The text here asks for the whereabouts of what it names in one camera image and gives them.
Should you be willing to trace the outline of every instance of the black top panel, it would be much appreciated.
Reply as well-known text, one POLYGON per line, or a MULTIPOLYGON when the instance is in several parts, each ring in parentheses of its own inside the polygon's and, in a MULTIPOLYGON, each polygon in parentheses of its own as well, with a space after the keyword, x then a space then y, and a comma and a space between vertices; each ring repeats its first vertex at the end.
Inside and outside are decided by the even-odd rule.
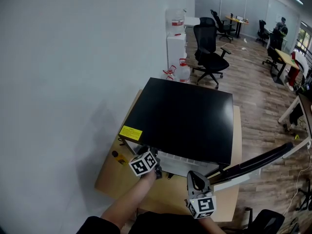
POLYGON ((141 130, 135 143, 166 153, 229 165, 233 96, 214 89, 150 78, 125 121, 141 130))

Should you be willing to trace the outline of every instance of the chair armrest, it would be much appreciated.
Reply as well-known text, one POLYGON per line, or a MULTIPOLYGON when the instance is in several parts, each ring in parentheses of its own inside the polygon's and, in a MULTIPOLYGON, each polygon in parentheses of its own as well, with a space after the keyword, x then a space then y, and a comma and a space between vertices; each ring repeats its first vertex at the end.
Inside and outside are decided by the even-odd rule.
POLYGON ((222 58, 224 57, 225 53, 228 53, 229 55, 231 54, 231 52, 229 50, 222 48, 222 47, 221 47, 221 49, 223 50, 222 55, 221 55, 222 58))

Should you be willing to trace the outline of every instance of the black shirt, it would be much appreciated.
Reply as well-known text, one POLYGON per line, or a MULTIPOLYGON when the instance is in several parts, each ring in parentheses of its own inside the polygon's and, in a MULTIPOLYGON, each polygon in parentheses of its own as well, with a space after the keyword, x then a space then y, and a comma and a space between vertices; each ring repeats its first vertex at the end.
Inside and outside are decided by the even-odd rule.
MULTIPOLYGON (((147 212, 137 217, 129 234, 207 233, 190 215, 157 214, 147 212)), ((120 234, 119 228, 102 218, 87 218, 77 234, 120 234)))

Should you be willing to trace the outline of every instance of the person's right arm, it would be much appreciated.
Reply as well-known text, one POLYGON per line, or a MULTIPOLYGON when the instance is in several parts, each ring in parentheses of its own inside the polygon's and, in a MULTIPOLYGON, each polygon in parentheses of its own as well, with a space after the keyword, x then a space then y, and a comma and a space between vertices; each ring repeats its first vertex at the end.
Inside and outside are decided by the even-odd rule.
POLYGON ((226 234, 210 217, 201 218, 198 221, 209 234, 226 234))

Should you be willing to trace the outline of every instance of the small yellow object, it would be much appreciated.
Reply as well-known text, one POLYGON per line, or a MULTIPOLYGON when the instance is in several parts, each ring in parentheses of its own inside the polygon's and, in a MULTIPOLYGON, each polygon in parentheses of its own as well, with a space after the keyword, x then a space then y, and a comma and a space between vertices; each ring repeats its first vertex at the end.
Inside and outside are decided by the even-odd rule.
POLYGON ((139 140, 142 131, 131 127, 123 126, 119 134, 128 138, 139 140))

